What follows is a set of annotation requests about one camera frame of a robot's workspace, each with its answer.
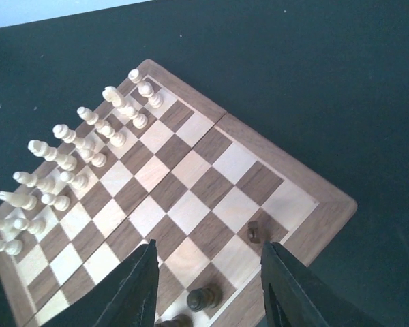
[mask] table surface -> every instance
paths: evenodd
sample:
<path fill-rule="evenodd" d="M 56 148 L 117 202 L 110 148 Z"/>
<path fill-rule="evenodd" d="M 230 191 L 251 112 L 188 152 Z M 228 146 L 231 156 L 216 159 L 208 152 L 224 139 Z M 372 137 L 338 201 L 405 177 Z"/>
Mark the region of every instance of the table surface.
<path fill-rule="evenodd" d="M 66 108 L 146 58 L 358 202 L 311 268 L 409 326 L 409 0 L 152 1 L 0 29 L 0 190 L 38 166 L 27 140 L 57 145 Z"/>

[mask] dark pawn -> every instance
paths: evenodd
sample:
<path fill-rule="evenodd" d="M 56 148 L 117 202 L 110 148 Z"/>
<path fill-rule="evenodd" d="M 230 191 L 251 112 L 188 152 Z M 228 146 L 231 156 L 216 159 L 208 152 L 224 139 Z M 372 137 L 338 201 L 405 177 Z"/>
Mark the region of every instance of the dark pawn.
<path fill-rule="evenodd" d="M 206 308 L 215 308 L 221 302 L 222 291 L 216 285 L 192 290 L 186 299 L 188 308 L 194 312 L 202 311 Z"/>
<path fill-rule="evenodd" d="M 260 243 L 259 237 L 259 223 L 257 221 L 251 221 L 247 225 L 247 237 L 252 243 Z"/>
<path fill-rule="evenodd" d="M 172 320 L 155 324 L 155 327 L 192 327 L 192 320 L 187 315 L 180 314 Z"/>

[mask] chessboard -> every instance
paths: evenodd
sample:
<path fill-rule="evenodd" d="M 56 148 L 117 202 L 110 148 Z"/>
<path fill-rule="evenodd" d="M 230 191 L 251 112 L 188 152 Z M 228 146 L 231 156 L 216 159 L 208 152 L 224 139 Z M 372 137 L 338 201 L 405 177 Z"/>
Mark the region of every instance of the chessboard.
<path fill-rule="evenodd" d="M 148 118 L 144 129 L 104 101 L 94 112 L 125 144 L 112 146 L 85 122 L 76 132 L 106 164 L 91 166 L 71 144 L 58 148 L 75 156 L 73 173 L 86 174 L 87 187 L 62 183 L 52 162 L 34 172 L 56 180 L 52 193 L 70 198 L 66 211 L 40 201 L 31 211 L 0 206 L 1 219 L 46 221 L 38 235 L 0 231 L 0 239 L 23 243 L 18 255 L 0 252 L 0 278 L 19 326 L 41 326 L 62 312 L 149 239 L 157 242 L 160 269 L 156 319 L 187 311 L 190 290 L 216 283 L 221 304 L 188 312 L 194 325 L 255 326 L 264 316 L 262 246 L 249 241 L 248 223 L 257 221 L 263 239 L 309 265 L 356 210 L 344 192 L 157 63 L 138 69 L 162 96 L 160 108 L 128 78 L 117 88 Z M 41 196 L 24 185 L 16 193 Z"/>

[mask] white wall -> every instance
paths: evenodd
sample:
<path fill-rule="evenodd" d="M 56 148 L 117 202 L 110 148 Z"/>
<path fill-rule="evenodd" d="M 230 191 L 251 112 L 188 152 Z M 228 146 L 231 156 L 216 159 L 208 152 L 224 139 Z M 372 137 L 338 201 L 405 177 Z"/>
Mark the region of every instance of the white wall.
<path fill-rule="evenodd" d="M 146 0 L 0 0 L 0 27 L 143 1 Z"/>

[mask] dark green table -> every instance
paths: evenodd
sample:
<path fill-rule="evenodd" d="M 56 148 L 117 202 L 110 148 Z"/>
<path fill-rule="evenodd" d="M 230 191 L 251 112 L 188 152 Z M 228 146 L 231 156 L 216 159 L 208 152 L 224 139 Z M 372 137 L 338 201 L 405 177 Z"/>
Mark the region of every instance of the dark green table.
<path fill-rule="evenodd" d="M 409 326 L 409 0 L 152 1 L 0 29 L 0 190 L 152 58 L 351 195 L 312 264 L 387 326 Z M 0 326 L 12 326 L 3 294 Z"/>

